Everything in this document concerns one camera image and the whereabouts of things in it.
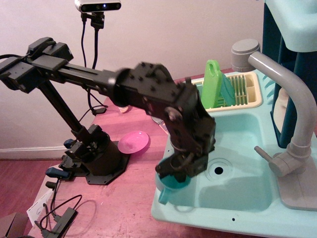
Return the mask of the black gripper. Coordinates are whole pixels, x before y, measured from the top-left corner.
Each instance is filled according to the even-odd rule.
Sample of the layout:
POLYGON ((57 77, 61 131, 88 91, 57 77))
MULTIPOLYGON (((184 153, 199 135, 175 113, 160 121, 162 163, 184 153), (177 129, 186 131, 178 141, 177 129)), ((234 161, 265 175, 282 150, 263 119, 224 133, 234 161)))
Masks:
POLYGON ((209 153, 215 149, 215 119, 201 104, 188 110, 166 107, 164 115, 174 153, 160 161, 155 171, 160 179, 177 171, 176 181, 188 184, 189 177, 207 169, 209 153))

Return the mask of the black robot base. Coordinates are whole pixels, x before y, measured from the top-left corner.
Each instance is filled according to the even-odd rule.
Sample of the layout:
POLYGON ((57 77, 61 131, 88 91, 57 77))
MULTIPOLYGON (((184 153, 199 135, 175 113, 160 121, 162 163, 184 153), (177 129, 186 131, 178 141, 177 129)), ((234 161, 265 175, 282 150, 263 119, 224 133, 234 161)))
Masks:
POLYGON ((71 132, 76 141, 62 156, 60 169, 72 177, 84 177, 90 185, 108 185, 126 171, 130 155, 120 152, 118 142, 99 125, 71 132))

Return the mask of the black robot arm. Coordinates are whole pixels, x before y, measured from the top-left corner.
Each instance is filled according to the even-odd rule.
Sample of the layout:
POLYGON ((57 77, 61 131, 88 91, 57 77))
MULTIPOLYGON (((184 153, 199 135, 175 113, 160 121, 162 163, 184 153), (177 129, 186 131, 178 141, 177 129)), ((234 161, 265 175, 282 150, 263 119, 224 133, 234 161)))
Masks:
POLYGON ((100 126, 85 128, 53 86, 72 83, 110 98, 119 107, 133 106, 165 122, 174 152, 155 168, 160 178, 178 182, 197 176, 208 166, 214 150, 215 120, 204 109, 199 90, 187 78, 176 83, 162 64, 142 62, 134 69, 116 72, 71 64, 67 44, 50 37, 38 39, 25 56, 3 55, 0 79, 11 90, 29 93, 39 89, 71 128, 76 142, 63 156, 61 168, 89 184, 107 185, 125 172, 128 153, 100 126))

